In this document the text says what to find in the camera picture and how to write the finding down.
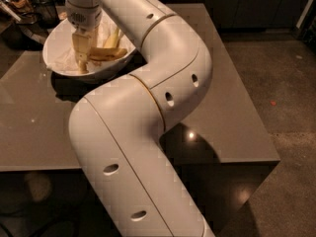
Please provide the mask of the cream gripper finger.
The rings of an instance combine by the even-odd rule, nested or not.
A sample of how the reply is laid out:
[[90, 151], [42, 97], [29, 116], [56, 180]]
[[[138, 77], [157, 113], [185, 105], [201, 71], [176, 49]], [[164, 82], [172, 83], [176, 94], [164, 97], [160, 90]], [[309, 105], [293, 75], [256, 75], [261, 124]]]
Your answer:
[[75, 59], [78, 65], [79, 72], [81, 74], [86, 74], [88, 72], [87, 64], [88, 64], [89, 55], [85, 52], [76, 52]]

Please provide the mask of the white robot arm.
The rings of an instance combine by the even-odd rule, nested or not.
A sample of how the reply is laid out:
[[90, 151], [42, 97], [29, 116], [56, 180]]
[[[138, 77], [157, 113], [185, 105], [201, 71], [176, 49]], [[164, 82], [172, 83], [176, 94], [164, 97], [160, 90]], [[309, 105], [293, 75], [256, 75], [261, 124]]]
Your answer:
[[159, 145], [206, 95], [212, 60], [197, 32], [159, 0], [66, 0], [104, 10], [145, 65], [84, 96], [69, 119], [84, 174], [122, 237], [215, 237]]

